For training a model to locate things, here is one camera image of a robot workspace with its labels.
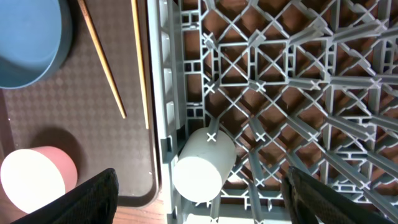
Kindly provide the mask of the grey dishwasher rack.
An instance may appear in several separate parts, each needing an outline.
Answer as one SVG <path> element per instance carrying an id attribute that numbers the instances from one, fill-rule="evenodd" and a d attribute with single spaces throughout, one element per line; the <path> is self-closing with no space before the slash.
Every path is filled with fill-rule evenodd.
<path id="1" fill-rule="evenodd" d="M 296 166 L 397 221 L 397 2 L 147 1 L 167 223 L 287 223 Z M 173 177 L 202 129 L 237 160 L 210 201 Z"/>

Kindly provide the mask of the dark blue plate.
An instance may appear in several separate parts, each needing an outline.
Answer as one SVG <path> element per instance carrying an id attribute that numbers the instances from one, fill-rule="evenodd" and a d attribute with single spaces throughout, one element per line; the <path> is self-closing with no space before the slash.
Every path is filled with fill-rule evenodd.
<path id="1" fill-rule="evenodd" d="M 72 37 L 68 1 L 1 0 L 1 88 L 24 88 L 52 76 Z"/>

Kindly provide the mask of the pink bowl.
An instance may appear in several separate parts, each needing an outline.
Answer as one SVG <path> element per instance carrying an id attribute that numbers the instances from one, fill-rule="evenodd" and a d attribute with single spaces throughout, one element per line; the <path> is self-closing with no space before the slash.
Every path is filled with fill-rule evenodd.
<path id="1" fill-rule="evenodd" d="M 72 158 L 53 146 L 18 149 L 1 165 L 2 187 L 10 201 L 32 213 L 76 187 L 78 171 Z"/>

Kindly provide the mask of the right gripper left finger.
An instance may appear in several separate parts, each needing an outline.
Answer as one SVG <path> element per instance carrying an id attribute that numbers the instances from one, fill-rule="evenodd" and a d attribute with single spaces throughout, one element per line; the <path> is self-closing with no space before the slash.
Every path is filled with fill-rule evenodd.
<path id="1" fill-rule="evenodd" d="M 116 171 L 108 168 L 12 224 L 112 223 L 118 206 L 118 192 Z"/>

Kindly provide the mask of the right wooden chopstick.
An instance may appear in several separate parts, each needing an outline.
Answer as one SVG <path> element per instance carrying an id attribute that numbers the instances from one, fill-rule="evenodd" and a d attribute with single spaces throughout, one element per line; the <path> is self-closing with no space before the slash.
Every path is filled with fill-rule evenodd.
<path id="1" fill-rule="evenodd" d="M 141 36 L 140 36 L 140 28 L 139 28 L 139 15 L 137 8 L 137 0 L 131 0 L 132 7 L 132 18 L 134 24 L 134 38 L 136 42 L 136 54 L 137 54 L 137 65 L 139 71 L 139 79 L 141 86 L 141 95 L 142 95 L 142 104 L 144 110 L 144 119 L 146 129 L 149 129 L 149 111 L 148 111 L 148 103 L 147 103 L 147 90 L 146 90 L 146 80 L 145 80 L 145 71 L 144 71 L 144 62 L 142 57 L 142 46 L 141 46 Z"/>

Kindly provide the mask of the white cup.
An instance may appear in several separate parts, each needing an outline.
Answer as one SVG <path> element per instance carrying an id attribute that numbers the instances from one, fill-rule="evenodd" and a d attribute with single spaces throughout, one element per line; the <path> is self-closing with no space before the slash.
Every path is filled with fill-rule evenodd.
<path id="1" fill-rule="evenodd" d="M 209 140 L 206 128 L 193 132 L 174 167 L 173 183 L 178 193 L 189 201 L 213 200 L 221 191 L 236 162 L 233 140 L 218 131 Z"/>

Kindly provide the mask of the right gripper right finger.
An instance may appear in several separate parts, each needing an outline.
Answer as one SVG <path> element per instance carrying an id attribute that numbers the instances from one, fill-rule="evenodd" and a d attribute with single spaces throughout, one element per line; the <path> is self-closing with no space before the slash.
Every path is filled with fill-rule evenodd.
<path id="1" fill-rule="evenodd" d="M 386 222 L 294 166 L 284 175 L 281 191 L 292 223 Z"/>

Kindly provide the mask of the brown serving tray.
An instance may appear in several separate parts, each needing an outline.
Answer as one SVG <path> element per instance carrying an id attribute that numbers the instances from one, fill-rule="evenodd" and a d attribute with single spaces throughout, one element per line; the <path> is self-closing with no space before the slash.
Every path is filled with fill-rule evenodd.
<path id="1" fill-rule="evenodd" d="M 119 182 L 119 205 L 145 207 L 159 186 L 152 132 L 145 126 L 130 1 L 87 1 L 126 116 L 122 117 L 76 1 L 73 40 L 50 78 L 1 92 L 1 155 L 54 146 L 74 161 L 78 182 L 107 168 Z"/>

